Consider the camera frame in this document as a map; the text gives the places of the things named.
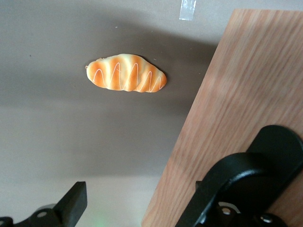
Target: bread roll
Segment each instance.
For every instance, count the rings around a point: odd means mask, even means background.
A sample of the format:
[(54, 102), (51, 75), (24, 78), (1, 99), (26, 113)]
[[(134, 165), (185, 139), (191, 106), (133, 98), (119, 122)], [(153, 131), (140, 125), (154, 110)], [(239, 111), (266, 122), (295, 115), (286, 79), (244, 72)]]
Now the bread roll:
[(134, 54), (100, 58), (86, 67), (86, 73), (98, 87), (117, 91), (157, 92), (166, 84), (163, 72)]

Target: light wood panel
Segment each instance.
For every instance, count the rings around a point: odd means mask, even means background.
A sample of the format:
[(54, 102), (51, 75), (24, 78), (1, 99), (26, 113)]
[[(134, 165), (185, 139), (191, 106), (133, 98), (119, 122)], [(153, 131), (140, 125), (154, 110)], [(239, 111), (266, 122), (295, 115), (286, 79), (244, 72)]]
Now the light wood panel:
[[(303, 137), (303, 12), (237, 9), (214, 54), (142, 221), (174, 227), (195, 181), (245, 152), (269, 124)], [(270, 209), (303, 226), (303, 174)]]

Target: toy bread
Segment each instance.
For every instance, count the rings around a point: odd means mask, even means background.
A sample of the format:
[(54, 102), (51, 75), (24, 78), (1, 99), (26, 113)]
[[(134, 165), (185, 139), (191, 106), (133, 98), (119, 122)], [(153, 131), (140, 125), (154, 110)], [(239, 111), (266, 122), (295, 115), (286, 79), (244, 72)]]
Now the toy bread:
[(86, 73), (98, 87), (117, 91), (157, 92), (167, 81), (163, 72), (142, 57), (125, 53), (91, 62)]

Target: metal screw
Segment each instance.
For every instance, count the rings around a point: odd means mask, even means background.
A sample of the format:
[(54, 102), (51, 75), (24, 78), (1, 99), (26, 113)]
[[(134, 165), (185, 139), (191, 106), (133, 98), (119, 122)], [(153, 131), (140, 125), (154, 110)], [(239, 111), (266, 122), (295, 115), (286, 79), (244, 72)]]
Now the metal screw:
[(44, 217), (45, 215), (47, 215), (47, 212), (42, 211), (42, 212), (40, 212), (40, 213), (37, 214), (37, 218), (42, 218), (42, 217)]
[(225, 215), (230, 215), (232, 211), (229, 208), (227, 208), (227, 207), (223, 207), (222, 208), (222, 212)]
[(264, 221), (266, 223), (272, 223), (273, 222), (273, 219), (267, 214), (263, 214), (260, 218), (261, 218), (262, 221)]

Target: squishy bread charm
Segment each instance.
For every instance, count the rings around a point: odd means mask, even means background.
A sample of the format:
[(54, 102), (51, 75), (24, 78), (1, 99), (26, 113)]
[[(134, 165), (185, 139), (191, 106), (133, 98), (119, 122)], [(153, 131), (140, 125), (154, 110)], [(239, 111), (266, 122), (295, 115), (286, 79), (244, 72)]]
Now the squishy bread charm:
[(117, 91), (156, 92), (166, 84), (163, 72), (133, 54), (100, 58), (86, 67), (86, 73), (98, 87)]

